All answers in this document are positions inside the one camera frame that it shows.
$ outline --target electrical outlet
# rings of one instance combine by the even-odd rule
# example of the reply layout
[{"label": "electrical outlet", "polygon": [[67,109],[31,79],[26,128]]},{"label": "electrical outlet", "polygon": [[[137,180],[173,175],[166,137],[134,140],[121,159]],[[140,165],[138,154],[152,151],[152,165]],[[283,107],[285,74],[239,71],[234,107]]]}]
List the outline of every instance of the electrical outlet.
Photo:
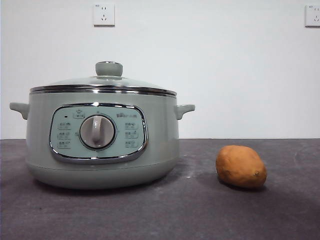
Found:
[{"label": "electrical outlet", "polygon": [[320,5],[305,6],[305,26],[320,27]]},{"label": "electrical outlet", "polygon": [[94,26],[114,26],[115,25],[115,5],[95,4],[93,6]]}]

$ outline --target pot handle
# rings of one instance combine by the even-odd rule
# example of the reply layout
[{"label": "pot handle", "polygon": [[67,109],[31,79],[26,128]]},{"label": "pot handle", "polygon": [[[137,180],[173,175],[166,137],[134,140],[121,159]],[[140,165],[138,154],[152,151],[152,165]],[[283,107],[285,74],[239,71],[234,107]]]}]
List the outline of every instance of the pot handle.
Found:
[{"label": "pot handle", "polygon": [[196,106],[194,104],[188,104],[188,105],[178,105],[175,108],[175,115],[176,119],[180,120],[182,119],[182,116],[187,112],[192,112],[196,109]]},{"label": "pot handle", "polygon": [[29,114],[29,104],[19,103],[19,102],[10,102],[10,109],[21,113],[22,118],[27,120]]}]

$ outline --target slow cooker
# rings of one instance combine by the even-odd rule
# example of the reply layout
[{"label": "slow cooker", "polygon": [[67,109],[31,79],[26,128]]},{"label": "slow cooker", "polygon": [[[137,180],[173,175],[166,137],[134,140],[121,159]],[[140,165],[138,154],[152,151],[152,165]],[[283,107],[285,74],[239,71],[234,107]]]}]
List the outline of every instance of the slow cooker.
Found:
[{"label": "slow cooker", "polygon": [[29,104],[10,103],[27,120],[26,164],[39,181],[69,189],[151,182],[179,158],[178,120],[195,106],[177,93],[122,77],[114,61],[97,76],[30,89]]}]

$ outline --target pot base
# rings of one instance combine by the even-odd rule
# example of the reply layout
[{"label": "pot base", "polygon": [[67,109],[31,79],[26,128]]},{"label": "pot base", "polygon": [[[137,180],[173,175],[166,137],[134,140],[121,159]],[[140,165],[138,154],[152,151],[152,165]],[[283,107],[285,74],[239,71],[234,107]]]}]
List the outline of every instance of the pot base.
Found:
[{"label": "pot base", "polygon": [[66,189],[113,189],[148,183],[169,173],[177,158],[139,167],[107,170],[62,170],[27,163],[31,174],[40,182]]}]

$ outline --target control dial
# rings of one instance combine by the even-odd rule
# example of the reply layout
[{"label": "control dial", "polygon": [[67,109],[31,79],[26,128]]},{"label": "control dial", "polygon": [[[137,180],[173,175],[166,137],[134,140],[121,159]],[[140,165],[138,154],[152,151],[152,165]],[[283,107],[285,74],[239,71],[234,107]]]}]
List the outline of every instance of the control dial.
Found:
[{"label": "control dial", "polygon": [[88,117],[80,127],[80,138],[86,147],[102,149],[112,142],[115,126],[103,115]]}]

